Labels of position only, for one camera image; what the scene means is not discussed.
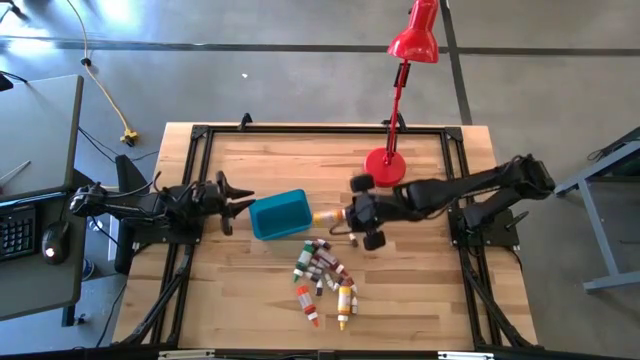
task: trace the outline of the blue plastic container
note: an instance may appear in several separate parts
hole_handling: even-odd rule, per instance
[[[311,209],[302,189],[256,200],[249,207],[253,235],[273,240],[311,227]]]

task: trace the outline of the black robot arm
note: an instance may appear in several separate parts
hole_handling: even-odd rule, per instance
[[[489,199],[471,204],[463,211],[466,226],[477,228],[522,199],[540,200],[555,187],[544,164],[531,155],[516,156],[510,162],[490,170],[454,180],[426,179],[397,185],[391,195],[376,195],[370,175],[351,181],[356,194],[345,209],[347,224],[353,232],[364,232],[365,248],[384,245],[378,228],[389,221],[421,221],[454,201],[484,192],[496,191]]]
[[[159,175],[160,173],[146,187],[155,186]],[[139,195],[142,189],[126,194],[113,194],[102,188],[100,183],[85,186],[78,189],[72,197],[70,209],[76,216],[91,217],[107,213],[135,228],[160,228],[174,233],[188,232],[197,228],[205,217],[220,215],[223,233],[231,235],[233,230],[230,219],[255,201],[228,201],[253,195],[253,191],[231,187],[222,171],[216,174],[215,183],[194,182],[156,188],[155,193]],[[168,242],[173,238],[179,237],[164,237]],[[161,239],[150,238],[149,241],[159,242]]]

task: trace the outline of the wooden tabletop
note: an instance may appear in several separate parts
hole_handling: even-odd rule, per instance
[[[192,125],[167,124],[156,167],[162,171],[159,185],[180,184]],[[470,171],[494,167],[487,127],[462,129]],[[256,198],[301,188],[312,211],[341,208],[351,200],[349,179],[361,173],[367,152],[384,143],[384,135],[216,134],[208,178],[223,170],[232,186],[254,190]],[[444,178],[436,137],[401,135],[398,150],[408,164],[405,180]],[[198,173],[196,162],[194,179]],[[181,348],[472,348],[460,263],[449,245],[446,216],[385,224],[387,245],[373,252],[354,249],[346,236],[330,236],[323,228],[263,242],[253,237],[248,211],[233,227],[227,237],[217,217],[205,225],[189,282]],[[350,317],[344,332],[338,326],[336,293],[325,289],[322,297],[312,296],[320,320],[314,328],[296,297],[302,281],[292,283],[301,240],[318,237],[334,245],[331,252],[358,285],[359,314]],[[166,245],[152,245],[134,259],[114,341],[130,334],[157,298],[166,252]],[[488,248],[487,261],[496,301],[523,336],[536,342],[516,259],[504,249]],[[169,310],[165,332],[172,315]],[[485,315],[481,323],[488,338]]]

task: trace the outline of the concrete floor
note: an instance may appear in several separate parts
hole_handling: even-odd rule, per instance
[[[386,45],[405,27],[411,3],[74,0],[91,39],[314,45]],[[640,48],[640,2],[633,0],[449,3],[459,46]],[[0,35],[82,36],[65,1],[27,1],[23,10],[30,22],[9,13]],[[435,33],[446,46],[441,17]],[[84,75],[81,57],[81,50],[16,40],[0,49],[0,69],[30,80]],[[168,121],[238,121],[248,111],[262,122],[379,122],[390,111],[398,62],[383,53],[96,50],[91,58],[142,139],[134,149],[118,143],[119,120],[86,76],[81,126],[132,157],[157,150]],[[591,151],[640,125],[637,57],[465,55],[460,61],[473,123],[490,127],[499,161],[533,153],[562,181],[588,164]],[[437,65],[413,65],[401,110],[411,124],[461,124],[448,55]],[[83,138],[76,161],[93,179],[115,183],[113,165]],[[155,157],[138,165],[151,177]],[[521,256],[540,344],[637,357],[640,286],[582,291],[583,281],[606,270],[579,198],[516,206],[525,209],[531,215],[519,225]],[[630,268],[640,263],[637,247],[623,251]],[[109,274],[106,241],[90,233],[86,248]],[[42,334],[1,336],[0,354],[95,346],[122,281],[113,276],[83,284],[78,312],[90,318],[87,325],[61,329],[60,310],[0,323],[3,334]]]

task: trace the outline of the orange bottle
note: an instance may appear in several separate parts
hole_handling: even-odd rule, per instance
[[[316,306],[311,301],[311,295],[309,295],[309,287],[302,285],[298,287],[298,301],[302,310],[307,315],[307,318],[313,322],[315,327],[318,327],[318,313],[316,312]]]

